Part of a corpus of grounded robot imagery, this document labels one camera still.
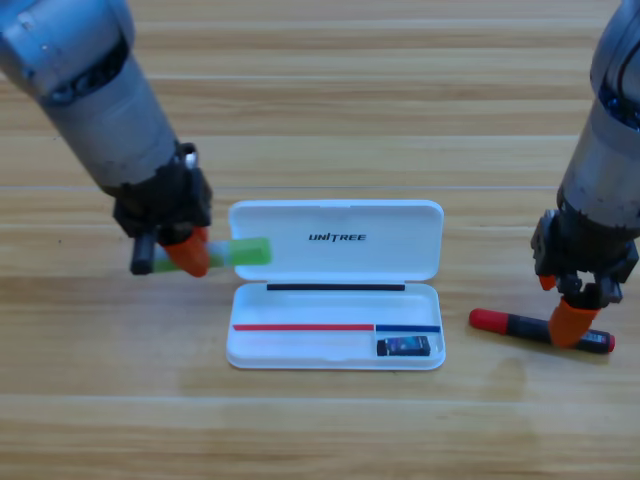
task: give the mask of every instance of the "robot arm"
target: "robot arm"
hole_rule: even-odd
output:
[[[562,294],[553,342],[570,346],[600,309],[622,300],[640,236],[640,0],[625,0],[596,48],[595,100],[558,190],[531,240],[545,290]],[[584,285],[578,272],[593,274]]]
[[[0,68],[38,103],[134,239],[131,272],[155,244],[207,272],[212,192],[179,142],[133,53],[126,0],[0,0]]]

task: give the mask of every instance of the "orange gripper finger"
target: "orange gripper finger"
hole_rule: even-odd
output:
[[[182,243],[164,246],[171,261],[188,274],[201,278],[209,271],[207,229],[196,227],[191,236]]]
[[[556,286],[556,277],[554,275],[540,275],[538,278],[543,290],[549,291]]]
[[[591,328],[600,310],[574,308],[564,299],[556,307],[549,320],[551,343],[561,348],[571,348]]]

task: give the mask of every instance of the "green highlighter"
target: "green highlighter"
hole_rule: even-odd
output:
[[[242,265],[268,265],[271,263],[271,245],[264,237],[241,238],[207,243],[210,268],[229,268]],[[156,246],[153,272],[181,270],[169,258],[162,247]]]

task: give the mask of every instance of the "white plastic box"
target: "white plastic box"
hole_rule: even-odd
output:
[[[429,200],[243,201],[233,238],[267,237],[273,261],[238,267],[227,359],[238,368],[431,370],[446,346],[436,290],[444,212]],[[426,335],[429,356],[379,356]]]

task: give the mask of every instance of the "wood grain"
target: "wood grain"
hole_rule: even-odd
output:
[[[0,479],[640,478],[640,273],[602,358],[471,329],[548,317],[555,205],[617,0],[131,0],[136,54],[214,186],[446,214],[437,371],[230,367],[233,272],[134,278],[112,202],[0,79]]]

